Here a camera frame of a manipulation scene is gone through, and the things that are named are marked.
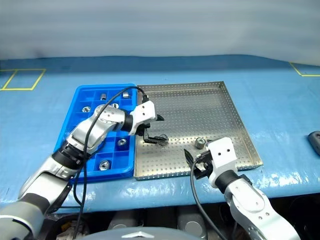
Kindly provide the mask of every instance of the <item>yellow tape marking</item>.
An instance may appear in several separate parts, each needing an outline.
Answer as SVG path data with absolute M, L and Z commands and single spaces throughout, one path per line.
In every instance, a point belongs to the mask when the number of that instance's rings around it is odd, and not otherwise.
M 14 69 L 0 69 L 0 72 L 12 72 L 13 74 L 5 82 L 4 86 L 0 88 L 0 91 L 32 91 L 35 89 L 41 78 L 44 76 L 46 69 L 45 68 L 14 68 Z M 42 71 L 40 76 L 36 79 L 32 87 L 17 87 L 17 88 L 7 88 L 8 84 L 14 78 L 18 71 Z
M 320 77 L 320 74 L 303 74 L 296 68 L 293 62 L 289 62 L 289 64 L 301 77 Z

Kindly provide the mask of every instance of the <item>blue table surface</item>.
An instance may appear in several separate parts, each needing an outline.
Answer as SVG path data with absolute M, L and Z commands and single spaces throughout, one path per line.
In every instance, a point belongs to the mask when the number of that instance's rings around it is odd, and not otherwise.
M 315 71 L 302 67 L 304 74 Z M 5 60 L 0 68 L 46 69 L 34 90 L 0 90 L 0 206 L 17 199 L 24 181 L 52 153 L 76 88 L 89 84 L 224 81 L 264 162 L 245 172 L 253 184 L 270 198 L 320 191 L 320 156 L 307 140 L 320 130 L 320 75 L 301 76 L 288 62 L 247 55 L 67 57 Z M 0 72 L 1 87 L 10 75 Z M 34 77 L 19 71 L 7 88 L 32 85 Z M 224 200 L 208 179 L 196 181 L 196 189 L 202 203 Z M 188 176 L 126 178 L 90 183 L 85 211 L 194 203 Z M 76 204 L 72 194 L 64 204 Z

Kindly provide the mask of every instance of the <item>black cable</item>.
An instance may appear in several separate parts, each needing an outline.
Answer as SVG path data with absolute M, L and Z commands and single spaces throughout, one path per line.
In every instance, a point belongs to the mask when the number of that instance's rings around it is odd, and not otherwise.
M 103 149 L 106 145 L 106 139 L 104 139 L 103 143 L 100 145 L 100 147 L 94 152 L 91 154 L 91 157 L 93 157 L 96 153 L 100 152 L 101 149 Z M 79 176 L 80 176 L 80 172 L 82 170 L 82 167 L 81 169 L 77 172 L 75 178 L 74 178 L 74 183 L 73 183 L 73 197 L 75 199 L 75 201 L 81 205 L 81 201 L 79 200 L 78 196 L 77 196 L 77 185 L 78 185 L 78 180 L 79 180 Z
M 237 226 L 238 226 L 238 223 L 236 221 L 234 221 L 234 226 L 233 226 L 233 230 L 232 230 L 232 234 L 231 234 L 232 240 L 236 240 Z
M 80 206 L 61 206 L 60 209 L 79 209 Z
M 168 136 L 167 136 L 166 134 L 161 134 L 159 137 L 161 137 L 161 136 L 164 136 L 164 138 L 165 138 L 166 140 L 169 140 L 169 138 L 168 138 Z
M 75 239 L 77 237 L 77 233 L 79 231 L 79 227 L 80 227 L 80 220 L 82 217 L 82 214 L 84 212 L 84 206 L 85 206 L 85 201 L 86 201 L 86 193 L 87 193 L 87 160 L 88 160 L 88 156 L 87 156 L 87 148 L 88 148 L 88 141 L 89 141 L 89 136 L 90 133 L 92 131 L 92 129 L 94 128 L 96 122 L 98 121 L 100 115 L 104 112 L 104 110 L 106 109 L 106 107 L 113 101 L 115 100 L 118 96 L 120 96 L 120 94 L 124 93 L 125 91 L 129 90 L 129 89 L 137 89 L 138 91 L 140 91 L 143 96 L 142 96 L 142 102 L 148 98 L 148 96 L 146 95 L 145 91 L 142 90 L 140 87 L 138 86 L 128 86 L 124 89 L 122 89 L 121 91 L 119 91 L 116 95 L 114 95 L 98 112 L 98 114 L 96 115 L 96 117 L 93 119 L 88 132 L 85 135 L 85 140 L 84 140 L 84 144 L 83 144 L 83 192 L 82 192 L 82 201 L 81 201 L 81 205 L 80 205 L 80 211 L 79 211 L 79 215 L 78 215 L 78 219 L 76 221 L 76 227 L 75 227 L 75 231 L 73 233 L 73 237 L 72 239 Z
M 215 232 L 218 234 L 218 236 L 222 239 L 222 240 L 227 240 L 227 238 L 220 232 L 220 230 L 217 228 L 217 226 L 214 224 L 214 222 L 210 219 L 210 217 L 207 215 L 207 213 L 205 212 L 205 210 L 203 209 L 203 207 L 201 206 L 201 203 L 199 202 L 199 198 L 196 192 L 196 188 L 195 188 L 195 180 L 194 180 L 194 169 L 196 166 L 197 162 L 194 161 L 191 167 L 191 172 L 190 172 L 190 183 L 191 183 L 191 190 L 192 190 L 192 194 L 195 200 L 196 205 L 198 206 L 202 216 L 206 219 L 206 221 L 210 224 L 210 226 L 215 230 Z

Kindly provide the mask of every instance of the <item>metal cylinder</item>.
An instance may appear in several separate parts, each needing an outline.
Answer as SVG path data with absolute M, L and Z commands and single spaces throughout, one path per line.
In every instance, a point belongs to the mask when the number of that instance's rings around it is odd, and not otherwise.
M 201 239 L 208 239 L 207 228 L 197 207 L 179 206 L 177 208 L 178 229 Z
M 125 138 L 120 139 L 116 144 L 119 150 L 127 149 L 127 140 Z
M 197 149 L 203 149 L 205 144 L 206 144 L 206 140 L 204 138 L 202 138 L 202 137 L 198 137 L 194 142 L 194 146 Z
M 89 107 L 89 106 L 85 106 L 84 108 L 82 108 L 83 113 L 88 113 L 90 111 L 91 111 L 91 107 Z
M 128 98 L 130 98 L 130 95 L 129 95 L 129 93 L 128 93 L 127 91 L 125 91 L 125 92 L 122 94 L 122 97 L 123 97 L 124 99 L 128 99 Z
M 101 100 L 101 101 L 107 100 L 107 94 L 101 93 L 101 95 L 100 95 L 100 100 Z
M 119 108 L 119 104 L 118 103 L 112 103 L 112 107 L 114 107 L 115 109 Z
M 99 170 L 100 171 L 105 171 L 110 168 L 110 163 L 107 160 L 103 160 L 99 164 Z

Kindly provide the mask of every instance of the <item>cable connector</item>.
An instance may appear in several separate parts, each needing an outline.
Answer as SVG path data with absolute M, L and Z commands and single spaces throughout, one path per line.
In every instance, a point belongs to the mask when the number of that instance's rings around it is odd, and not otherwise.
M 194 166 L 193 172 L 194 172 L 194 176 L 197 180 L 210 176 L 210 174 L 213 171 L 213 166 L 211 163 L 212 157 L 211 157 L 210 151 L 205 151 L 201 154 L 198 154 L 194 159 L 192 157 L 192 155 L 190 154 L 190 152 L 188 152 L 186 149 L 184 149 L 184 156 L 185 156 L 186 162 L 188 163 L 190 169 L 192 168 L 192 165 L 194 162 L 196 162 L 196 164 L 202 164 L 203 167 L 200 167 L 200 168 L 197 165 Z
M 149 101 L 148 95 L 147 94 L 142 95 L 142 103 L 144 104 L 147 101 Z

